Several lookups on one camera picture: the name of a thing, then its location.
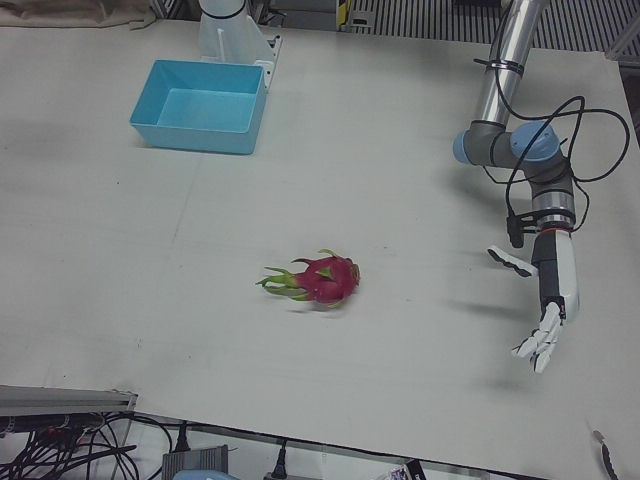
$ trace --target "silver metal arm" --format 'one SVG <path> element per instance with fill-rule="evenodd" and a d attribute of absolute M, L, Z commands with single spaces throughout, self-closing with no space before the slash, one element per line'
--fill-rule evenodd
<path fill-rule="evenodd" d="M 540 16 L 548 5 L 549 0 L 516 0 L 509 8 L 502 32 L 498 32 L 498 37 L 491 47 L 489 59 L 490 62 L 497 59 L 500 59 L 501 62 L 494 63 L 494 67 L 489 66 L 484 73 L 482 90 L 474 117 L 476 120 L 506 126 L 509 112 L 500 98 L 494 68 L 499 69 L 500 86 L 507 102 L 511 104 L 522 73 L 524 73 L 524 65 L 529 56 Z M 521 66 L 521 73 L 510 70 L 507 68 L 507 64 L 513 64 L 514 69 Z"/>
<path fill-rule="evenodd" d="M 474 120 L 454 142 L 454 155 L 472 165 L 524 172 L 531 186 L 532 210 L 517 214 L 508 204 L 507 231 L 521 248 L 524 233 L 536 233 L 531 264 L 497 247 L 489 249 L 498 262 L 521 276 L 537 276 L 541 319 L 539 327 L 514 349 L 529 356 L 536 372 L 543 371 L 565 322 L 575 318 L 578 284 L 571 242 L 575 224 L 573 177 L 560 141 L 548 122 L 525 123 L 507 132 L 511 105 L 529 55 L 533 35 L 549 0 L 513 0 L 506 10 L 486 62 Z"/>

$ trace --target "electrical cable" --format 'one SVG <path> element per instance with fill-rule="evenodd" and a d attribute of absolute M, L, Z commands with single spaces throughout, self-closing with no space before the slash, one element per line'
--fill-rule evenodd
<path fill-rule="evenodd" d="M 501 50 L 502 50 L 502 42 L 503 42 L 503 38 L 504 38 L 504 30 L 506 27 L 506 22 L 507 22 L 507 18 L 508 15 L 511 11 L 511 7 L 513 5 L 513 0 L 509 3 L 509 5 L 507 6 L 507 8 L 504 10 L 502 17 L 500 19 L 500 23 L 498 25 L 498 38 L 496 40 L 496 56 L 498 58 L 496 58 L 495 60 L 493 60 L 493 62 L 496 63 L 500 63 L 503 62 L 503 60 L 500 58 L 501 55 Z M 589 206 L 590 206 L 590 197 L 589 194 L 587 193 L 587 191 L 584 189 L 584 187 L 582 187 L 580 185 L 580 183 L 590 183 L 590 182 L 597 182 L 600 180 L 605 179 L 606 177 L 608 177 L 609 175 L 611 175 L 622 163 L 624 157 L 627 154 L 627 151 L 629 149 L 629 145 L 630 145 L 630 141 L 631 141 L 631 132 L 629 129 L 629 125 L 627 124 L 627 122 L 625 121 L 625 119 L 617 112 L 610 110 L 610 109 L 606 109 L 606 108 L 586 108 L 586 100 L 583 96 L 581 95 L 577 95 L 575 97 L 570 98 L 569 100 L 567 100 L 566 102 L 563 103 L 563 105 L 559 108 L 557 108 L 552 114 L 550 115 L 539 115 L 539 116 L 527 116 L 527 115 L 522 115 L 518 112 L 516 112 L 513 107 L 509 104 L 509 101 L 507 100 L 505 94 L 504 94 L 504 90 L 502 88 L 502 85 L 500 83 L 500 69 L 498 68 L 494 68 L 495 72 L 495 83 L 496 83 L 496 87 L 498 90 L 498 95 L 500 97 L 500 100 L 502 102 L 502 104 L 505 106 L 505 108 L 507 109 L 507 111 L 513 115 L 514 117 L 520 119 L 520 120 L 525 120 L 525 121 L 541 121 L 544 120 L 545 124 L 536 132 L 536 135 L 534 135 L 534 137 L 532 138 L 532 140 L 530 141 L 530 143 L 527 145 L 527 148 L 524 150 L 524 152 L 522 153 L 522 155 L 518 158 L 518 161 L 516 162 L 516 165 L 513 167 L 513 170 L 511 172 L 511 175 L 509 176 L 509 180 L 507 182 L 498 182 L 488 171 L 488 169 L 485 167 L 485 173 L 489 176 L 489 178 L 494 182 L 494 183 L 501 183 L 501 184 L 506 184 L 506 188 L 505 188 L 505 204 L 507 206 L 507 211 L 510 217 L 515 216 L 515 211 L 511 205 L 511 200 L 510 200 L 510 193 L 511 193 L 511 186 L 515 183 L 520 183 L 522 181 L 531 181 L 534 176 L 531 176 L 529 178 L 525 177 L 524 179 L 521 180 L 515 180 L 515 175 L 516 172 L 519 170 L 520 166 L 522 165 L 522 162 L 524 161 L 524 158 L 526 157 L 526 154 L 528 153 L 528 151 L 531 149 L 531 147 L 533 146 L 533 143 L 537 140 L 537 138 L 542 134 L 542 131 L 544 130 L 544 128 L 546 128 L 553 120 L 557 119 L 557 118 L 561 118 L 561 117 L 567 117 L 567 116 L 576 116 L 576 122 L 574 124 L 574 129 L 573 129 L 573 133 L 571 135 L 571 141 L 569 143 L 569 148 L 567 151 L 567 155 L 566 155 L 566 159 L 567 159 L 567 168 L 561 172 L 561 174 L 558 177 L 563 176 L 564 174 L 567 173 L 567 170 L 569 171 L 570 175 L 571 175 L 571 179 L 573 181 L 573 183 L 576 185 L 576 188 L 578 188 L 583 195 L 585 196 L 586 199 L 586 207 L 585 207 L 585 211 L 583 213 L 582 219 L 579 223 L 579 225 L 575 228 L 572 229 L 572 231 L 577 231 L 578 229 L 580 229 L 587 218 L 587 213 L 589 211 Z M 580 107 L 577 110 L 569 110 L 569 111 L 563 111 L 566 107 L 568 107 L 570 104 L 574 103 L 574 102 L 579 102 L 580 103 Z M 578 177 L 577 175 L 575 175 L 573 167 L 571 165 L 571 160 L 572 160 L 572 156 L 573 156 L 573 151 L 574 151 L 574 147 L 575 147 L 575 143 L 578 137 L 578 133 L 580 131 L 580 127 L 582 125 L 582 119 L 583 116 L 585 114 L 606 114 L 609 116 L 614 117 L 615 119 L 617 119 L 623 129 L 624 129 L 624 133 L 625 133 L 625 141 L 624 141 L 624 146 L 622 148 L 622 151 L 618 157 L 618 159 L 611 165 L 611 167 L 609 167 L 609 169 L 607 169 L 604 173 L 597 175 L 595 177 L 591 177 L 591 178 L 581 178 Z M 556 181 L 557 178 L 551 179 L 551 180 L 547 180 L 545 182 L 539 182 L 541 184 L 545 184 L 545 183 L 551 183 L 553 181 Z"/>

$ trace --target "blue joint cap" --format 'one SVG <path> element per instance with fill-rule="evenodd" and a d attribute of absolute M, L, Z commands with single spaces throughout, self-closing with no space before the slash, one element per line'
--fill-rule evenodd
<path fill-rule="evenodd" d="M 516 128 L 511 134 L 511 151 L 520 158 L 529 142 L 536 136 L 544 125 L 544 121 L 525 123 Z M 527 152 L 525 160 L 528 162 L 544 162 L 553 158 L 560 150 L 560 140 L 551 125 L 547 125 Z"/>
<path fill-rule="evenodd" d="M 467 157 L 467 152 L 464 151 L 464 136 L 466 135 L 466 130 L 464 132 L 460 132 L 456 139 L 453 141 L 453 156 L 456 157 L 460 163 L 466 163 L 468 165 L 472 165 L 469 161 L 469 157 Z"/>

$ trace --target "metal grate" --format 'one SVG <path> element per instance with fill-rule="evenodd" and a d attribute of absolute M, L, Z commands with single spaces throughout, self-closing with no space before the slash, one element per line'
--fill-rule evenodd
<path fill-rule="evenodd" d="M 453 0 L 354 0 L 353 32 L 491 43 L 500 10 L 453 3 Z M 604 52 L 638 11 L 640 0 L 551 0 L 542 14 L 533 46 Z M 625 54 L 640 56 L 639 38 Z"/>

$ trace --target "black connector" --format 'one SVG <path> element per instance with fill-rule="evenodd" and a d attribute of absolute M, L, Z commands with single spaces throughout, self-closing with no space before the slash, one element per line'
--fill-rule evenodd
<path fill-rule="evenodd" d="M 191 450 L 191 448 L 189 448 L 189 442 L 187 442 L 187 422 L 183 421 L 180 425 L 180 430 L 178 430 L 178 440 L 176 442 L 176 448 L 173 449 L 173 453 L 188 452 L 189 450 Z"/>
<path fill-rule="evenodd" d="M 280 447 L 280 453 L 278 453 L 278 461 L 276 462 L 276 466 L 271 472 L 271 478 L 276 478 L 278 480 L 283 480 L 287 478 L 287 469 L 285 467 L 285 456 L 287 455 L 287 451 L 285 450 L 285 446 L 287 445 L 287 439 L 285 438 L 282 441 L 282 447 Z"/>

